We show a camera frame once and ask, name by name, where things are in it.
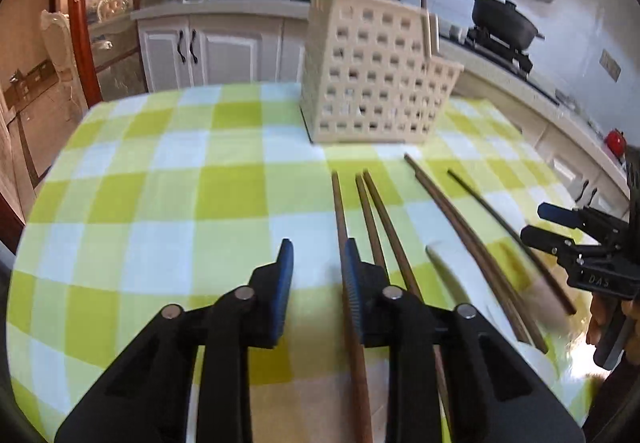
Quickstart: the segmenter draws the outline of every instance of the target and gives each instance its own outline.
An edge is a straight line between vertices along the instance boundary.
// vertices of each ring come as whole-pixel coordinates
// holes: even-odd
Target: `finger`
[[[589,322],[589,328],[587,330],[587,343],[593,346],[597,345],[600,341],[600,335],[602,330],[598,323],[592,318]]]
[[[626,359],[633,365],[640,365],[640,337],[632,337],[626,342]]]
[[[622,312],[628,317],[640,320],[640,301],[622,301]]]
[[[591,298],[589,311],[599,325],[604,326],[607,323],[607,305],[599,295],[594,295]]]

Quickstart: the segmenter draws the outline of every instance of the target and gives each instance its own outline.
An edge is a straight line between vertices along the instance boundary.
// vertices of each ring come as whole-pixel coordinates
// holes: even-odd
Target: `screw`
[[[249,300],[255,295],[254,289],[248,286],[241,286],[235,290],[234,295],[240,300]]]
[[[460,304],[460,306],[456,308],[456,311],[458,315],[467,319],[475,317],[478,313],[478,310],[470,304]]]
[[[169,304],[162,308],[160,314],[167,319],[176,318],[182,314],[182,308],[180,308],[180,306],[178,306],[177,304]]]
[[[391,300],[398,300],[402,296],[402,289],[398,286],[387,286],[382,290],[382,295]]]

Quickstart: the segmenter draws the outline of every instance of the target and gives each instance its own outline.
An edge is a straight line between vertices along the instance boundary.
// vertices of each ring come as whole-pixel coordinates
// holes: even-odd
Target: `wall outlet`
[[[602,50],[602,55],[600,56],[600,65],[605,68],[605,71],[609,73],[609,76],[613,78],[614,82],[618,82],[618,78],[620,78],[620,72],[622,71],[622,68],[606,49]]]

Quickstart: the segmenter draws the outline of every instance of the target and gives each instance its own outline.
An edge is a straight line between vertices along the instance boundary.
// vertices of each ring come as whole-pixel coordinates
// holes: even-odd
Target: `perforated basket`
[[[300,107],[313,142],[426,141],[463,65],[422,44],[425,10],[312,0]]]

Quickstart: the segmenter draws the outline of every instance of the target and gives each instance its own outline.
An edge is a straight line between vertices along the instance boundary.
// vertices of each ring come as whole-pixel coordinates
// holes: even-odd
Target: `checkered tablecloth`
[[[313,146],[299,96],[297,84],[191,88],[102,103],[78,127],[29,217],[8,306],[15,397],[49,441],[163,305],[211,304],[273,261],[284,237],[295,253],[285,333],[276,350],[250,354],[255,440],[350,441],[332,170],[350,236],[371,261],[354,184],[369,169],[427,303],[454,306],[425,245],[459,240],[402,160],[405,152],[453,200],[518,289],[539,279],[525,259],[514,262],[505,232],[446,175],[453,168],[473,182],[517,229],[535,222],[543,200],[573,204],[489,102],[450,99],[425,146]],[[378,229],[392,281],[401,283]],[[580,421],[590,395],[577,369],[588,350],[577,349],[584,348],[579,340],[546,336],[560,374],[554,391]],[[380,439],[385,354],[366,356]],[[196,372],[193,396],[198,379]]]

